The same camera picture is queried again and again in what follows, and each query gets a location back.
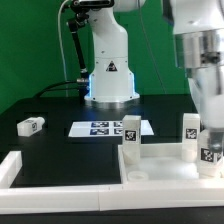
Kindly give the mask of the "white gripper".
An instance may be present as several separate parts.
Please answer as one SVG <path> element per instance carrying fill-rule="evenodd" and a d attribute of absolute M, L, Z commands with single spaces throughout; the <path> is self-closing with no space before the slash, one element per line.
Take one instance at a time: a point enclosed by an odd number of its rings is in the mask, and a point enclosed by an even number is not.
<path fill-rule="evenodd" d="M 209 149 L 223 151 L 224 132 L 224 66 L 194 69 L 188 79 L 192 100 L 209 133 Z"/>

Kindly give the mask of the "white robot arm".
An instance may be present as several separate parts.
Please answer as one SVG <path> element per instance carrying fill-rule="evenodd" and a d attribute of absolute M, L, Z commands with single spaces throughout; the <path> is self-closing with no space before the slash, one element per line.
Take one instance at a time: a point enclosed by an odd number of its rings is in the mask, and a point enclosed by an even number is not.
<path fill-rule="evenodd" d="M 68 0 L 69 26 L 89 27 L 93 47 L 81 74 L 90 80 L 84 101 L 97 106 L 127 104 L 139 99 L 135 67 L 148 74 L 146 54 L 151 36 L 159 62 L 169 72 L 174 62 L 185 71 L 189 93 L 208 131 L 208 147 L 224 149 L 224 0 Z"/>

